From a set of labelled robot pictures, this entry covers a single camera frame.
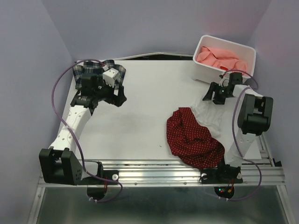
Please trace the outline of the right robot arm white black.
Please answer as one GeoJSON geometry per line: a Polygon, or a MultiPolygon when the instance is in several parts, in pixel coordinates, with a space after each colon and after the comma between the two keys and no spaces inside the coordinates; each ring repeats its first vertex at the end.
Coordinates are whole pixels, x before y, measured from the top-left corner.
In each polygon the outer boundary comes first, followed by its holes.
{"type": "Polygon", "coordinates": [[[233,70],[229,74],[228,84],[212,82],[203,97],[215,105],[224,105],[227,98],[237,98],[232,117],[233,143],[214,171],[216,179],[226,182],[228,179],[240,181],[241,165],[252,143],[271,125],[273,98],[258,94],[250,86],[242,83],[242,73],[233,70]]]}

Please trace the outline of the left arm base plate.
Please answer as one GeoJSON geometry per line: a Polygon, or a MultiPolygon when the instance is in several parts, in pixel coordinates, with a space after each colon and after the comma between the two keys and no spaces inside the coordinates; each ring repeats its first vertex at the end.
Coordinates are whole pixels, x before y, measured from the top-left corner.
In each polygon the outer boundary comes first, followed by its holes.
{"type": "Polygon", "coordinates": [[[102,171],[99,171],[96,174],[96,176],[98,176],[102,179],[111,180],[113,182],[99,180],[94,177],[91,177],[90,175],[84,174],[82,176],[82,179],[78,182],[78,185],[104,185],[104,184],[117,185],[117,183],[115,183],[115,181],[117,181],[118,178],[113,179],[113,177],[119,176],[119,171],[118,170],[102,170],[102,171]]]}

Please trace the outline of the red polka dot skirt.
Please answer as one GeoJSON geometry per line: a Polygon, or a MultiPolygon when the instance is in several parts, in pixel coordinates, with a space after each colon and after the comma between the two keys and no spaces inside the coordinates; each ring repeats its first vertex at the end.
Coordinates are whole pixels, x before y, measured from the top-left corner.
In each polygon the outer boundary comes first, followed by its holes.
{"type": "Polygon", "coordinates": [[[221,136],[224,105],[196,101],[179,107],[166,121],[166,140],[172,155],[197,169],[214,168],[224,158],[221,136]]]}

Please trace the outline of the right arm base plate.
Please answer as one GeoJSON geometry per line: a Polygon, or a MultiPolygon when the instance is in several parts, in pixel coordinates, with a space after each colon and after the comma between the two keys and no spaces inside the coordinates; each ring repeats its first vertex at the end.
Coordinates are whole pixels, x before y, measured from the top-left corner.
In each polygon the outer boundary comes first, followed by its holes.
{"type": "Polygon", "coordinates": [[[243,179],[237,179],[236,175],[218,169],[204,169],[199,182],[202,184],[241,184],[243,179]]]}

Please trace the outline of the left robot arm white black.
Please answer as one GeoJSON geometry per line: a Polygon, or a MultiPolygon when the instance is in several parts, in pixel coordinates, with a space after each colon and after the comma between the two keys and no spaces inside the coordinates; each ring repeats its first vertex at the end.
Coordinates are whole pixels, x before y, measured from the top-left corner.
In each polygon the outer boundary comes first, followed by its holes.
{"type": "Polygon", "coordinates": [[[42,149],[39,161],[46,183],[78,185],[86,172],[84,160],[79,160],[74,151],[85,125],[93,115],[99,102],[105,101],[117,107],[127,100],[124,87],[115,84],[120,77],[118,70],[112,68],[101,77],[93,73],[84,74],[81,88],[71,101],[66,121],[49,148],[42,149]]]}

